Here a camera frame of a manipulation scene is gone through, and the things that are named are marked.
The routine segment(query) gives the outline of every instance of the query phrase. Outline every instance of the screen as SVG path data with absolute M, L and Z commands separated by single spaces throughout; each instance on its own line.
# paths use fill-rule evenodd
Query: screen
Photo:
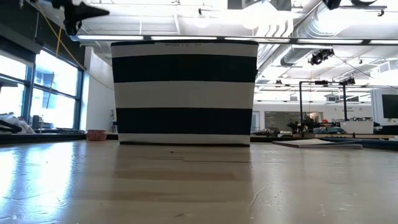
M 398 118 L 398 95 L 382 95 L 384 118 Z

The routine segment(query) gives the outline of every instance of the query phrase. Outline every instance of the ceiling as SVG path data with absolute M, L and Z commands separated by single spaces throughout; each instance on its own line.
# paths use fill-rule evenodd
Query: ceiling
M 373 9 L 317 11 L 317 6 L 323 7 L 321 0 L 294 1 L 303 5 L 303 8 L 291 12 L 277 11 L 267 0 L 259 1 L 243 10 L 228 10 L 227 0 L 84 0 L 87 4 L 109 10 L 111 14 L 85 20 L 79 34 L 258 37 L 310 35 L 311 38 L 380 39 L 398 37 L 398 2 L 378 0 L 372 5 Z M 348 0 L 342 0 L 342 4 L 350 6 Z M 202 16 L 198 14 L 199 7 L 202 9 Z M 42 8 L 51 20 L 62 23 L 62 11 L 54 10 L 45 4 Z M 381 17 L 377 16 L 380 9 L 385 10 Z M 111 64 L 110 41 L 83 40 L 81 43 L 92 46 L 96 54 Z M 398 85 L 398 82 L 388 82 L 385 78 L 382 78 L 386 83 L 383 84 L 380 78 L 376 78 L 382 77 L 380 66 L 398 58 L 398 47 L 333 45 L 336 56 L 330 57 L 320 65 L 311 66 L 308 63 L 311 53 L 319 51 L 309 49 L 303 51 L 303 57 L 293 65 L 282 66 L 281 59 L 294 47 L 260 45 L 259 75 L 256 80 L 258 86 L 255 89 L 257 99 L 267 98 L 267 95 L 281 97 L 279 92 L 282 89 L 279 86 L 260 86 L 261 83 L 273 84 L 276 80 L 281 80 L 284 84 L 297 84 L 299 81 L 336 81 L 355 77 L 357 83 L 363 85 Z M 287 90 L 290 95 L 295 89 Z

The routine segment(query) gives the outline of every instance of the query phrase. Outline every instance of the table surface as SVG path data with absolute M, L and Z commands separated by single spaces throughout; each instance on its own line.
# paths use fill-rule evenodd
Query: table surface
M 0 223 L 396 223 L 398 154 L 119 146 L 0 149 Z

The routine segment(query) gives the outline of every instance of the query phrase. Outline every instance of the fluorescent light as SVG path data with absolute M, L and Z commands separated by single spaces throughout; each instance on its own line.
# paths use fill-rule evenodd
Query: fluorescent light
M 370 44 L 398 44 L 398 40 L 371 40 Z
M 152 36 L 152 40 L 215 40 L 217 37 Z
M 362 40 L 354 39 L 299 39 L 297 43 L 301 44 L 360 44 Z
M 269 42 L 269 43 L 288 43 L 290 39 L 286 38 L 263 38 L 263 37 L 225 37 L 226 40 L 253 40 L 257 42 Z
M 294 49 L 333 49 L 330 45 L 292 45 Z
M 80 40 L 142 40 L 140 35 L 78 35 Z

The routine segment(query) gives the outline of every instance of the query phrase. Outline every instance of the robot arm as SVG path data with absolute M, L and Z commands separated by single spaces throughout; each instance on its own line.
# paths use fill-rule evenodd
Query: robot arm
M 55 9 L 60 9 L 61 6 L 64 8 L 65 20 L 63 24 L 68 35 L 76 35 L 84 19 L 109 15 L 109 11 L 88 6 L 84 2 L 76 6 L 72 3 L 72 0 L 41 1 L 50 3 Z M 30 2 L 36 3 L 37 0 L 30 0 Z

